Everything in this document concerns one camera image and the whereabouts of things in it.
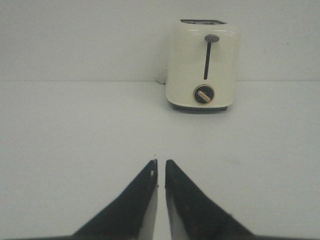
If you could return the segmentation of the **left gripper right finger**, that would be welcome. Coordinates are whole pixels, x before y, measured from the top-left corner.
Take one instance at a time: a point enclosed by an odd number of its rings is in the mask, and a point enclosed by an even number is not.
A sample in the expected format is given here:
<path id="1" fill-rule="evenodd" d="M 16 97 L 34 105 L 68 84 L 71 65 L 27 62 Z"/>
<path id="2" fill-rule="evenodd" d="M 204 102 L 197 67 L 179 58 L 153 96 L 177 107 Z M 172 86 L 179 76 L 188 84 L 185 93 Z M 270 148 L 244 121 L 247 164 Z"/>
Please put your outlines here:
<path id="1" fill-rule="evenodd" d="M 189 176 L 168 159 L 165 196 L 173 240 L 283 240 L 255 234 L 212 201 Z"/>

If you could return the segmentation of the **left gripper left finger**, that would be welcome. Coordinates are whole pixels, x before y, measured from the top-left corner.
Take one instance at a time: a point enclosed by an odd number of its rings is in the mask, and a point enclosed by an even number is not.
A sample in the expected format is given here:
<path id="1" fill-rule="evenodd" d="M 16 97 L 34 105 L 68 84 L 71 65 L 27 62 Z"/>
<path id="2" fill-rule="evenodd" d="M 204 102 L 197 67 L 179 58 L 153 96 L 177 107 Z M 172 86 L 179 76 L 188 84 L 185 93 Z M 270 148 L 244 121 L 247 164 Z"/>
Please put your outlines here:
<path id="1" fill-rule="evenodd" d="M 152 240 L 158 207 L 158 162 L 150 160 L 110 204 L 71 235 L 35 240 Z"/>

